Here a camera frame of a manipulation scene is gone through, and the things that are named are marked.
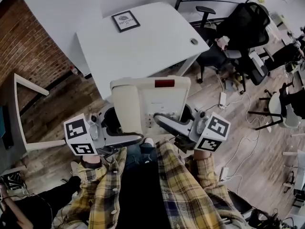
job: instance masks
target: red light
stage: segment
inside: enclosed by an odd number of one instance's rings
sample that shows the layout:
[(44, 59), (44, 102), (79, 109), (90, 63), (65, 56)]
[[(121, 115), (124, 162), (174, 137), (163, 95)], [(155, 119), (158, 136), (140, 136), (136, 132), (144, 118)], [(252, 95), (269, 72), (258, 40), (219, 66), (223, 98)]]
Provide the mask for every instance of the red light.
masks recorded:
[(154, 87), (174, 87), (175, 80), (155, 80)]

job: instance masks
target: white desk frame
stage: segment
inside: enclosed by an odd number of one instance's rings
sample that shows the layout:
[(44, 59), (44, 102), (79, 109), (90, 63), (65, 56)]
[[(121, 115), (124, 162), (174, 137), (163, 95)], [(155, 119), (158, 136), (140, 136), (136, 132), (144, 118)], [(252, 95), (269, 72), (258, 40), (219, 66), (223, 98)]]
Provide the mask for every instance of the white desk frame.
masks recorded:
[(65, 145), (66, 141), (65, 140), (57, 140), (57, 141), (50, 141), (50, 142), (41, 142), (41, 143), (27, 143), (25, 136), (24, 136), (24, 132), (23, 132), (23, 128), (22, 128), (22, 124), (21, 124), (21, 119), (20, 119), (20, 114), (19, 114), (19, 107), (18, 107), (18, 98), (17, 98), (17, 83), (32, 89), (33, 91), (36, 91), (42, 95), (49, 95), (49, 91), (43, 89), (42, 87), (35, 85), (34, 83), (24, 79), (23, 77), (14, 74), (14, 92), (15, 92), (15, 102), (16, 102), (16, 115), (18, 118), (18, 122), (19, 122), (19, 128), (20, 128), (20, 132), (21, 132), (21, 136), (25, 145), (26, 150), (32, 151), (32, 150), (39, 150), (39, 149), (45, 149), (45, 148), (49, 148), (49, 147), (56, 147), (56, 146), (61, 146), (61, 145)]
[(178, 76), (209, 46), (172, 6), (163, 2), (130, 9), (140, 27), (119, 33), (112, 17), (96, 18), (77, 31), (82, 51), (103, 99), (109, 84), (143, 78), (184, 62)]

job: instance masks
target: bottle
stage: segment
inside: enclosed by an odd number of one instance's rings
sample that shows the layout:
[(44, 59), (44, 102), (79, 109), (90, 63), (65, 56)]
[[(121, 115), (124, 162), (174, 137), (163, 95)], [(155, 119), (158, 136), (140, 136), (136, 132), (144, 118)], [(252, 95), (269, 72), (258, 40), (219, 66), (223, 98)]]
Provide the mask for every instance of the bottle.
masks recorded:
[(70, 70), (73, 74), (78, 75), (78, 70), (74, 66), (70, 66)]

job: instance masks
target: black and white marker cube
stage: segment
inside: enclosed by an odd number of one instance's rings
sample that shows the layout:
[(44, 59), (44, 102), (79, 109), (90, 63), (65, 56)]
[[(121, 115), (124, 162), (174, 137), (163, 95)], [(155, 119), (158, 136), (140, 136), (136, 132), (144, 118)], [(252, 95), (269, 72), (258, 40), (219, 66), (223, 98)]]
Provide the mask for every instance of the black and white marker cube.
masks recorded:
[(227, 140), (230, 126), (230, 122), (213, 112), (195, 149), (215, 152), (220, 144)]
[(90, 125), (84, 114), (80, 114), (63, 123), (66, 142), (77, 156), (97, 155), (93, 140), (89, 134)]

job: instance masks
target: brick wall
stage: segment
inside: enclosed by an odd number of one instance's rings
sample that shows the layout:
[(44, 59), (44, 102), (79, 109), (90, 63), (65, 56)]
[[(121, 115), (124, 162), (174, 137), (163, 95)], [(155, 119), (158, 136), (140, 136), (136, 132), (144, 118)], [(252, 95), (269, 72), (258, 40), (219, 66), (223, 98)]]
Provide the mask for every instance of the brick wall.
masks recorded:
[[(36, 20), (24, 0), (0, 3), (0, 84), (14, 71), (46, 87), (63, 76), (72, 63)], [(20, 110), (36, 95), (18, 87)]]

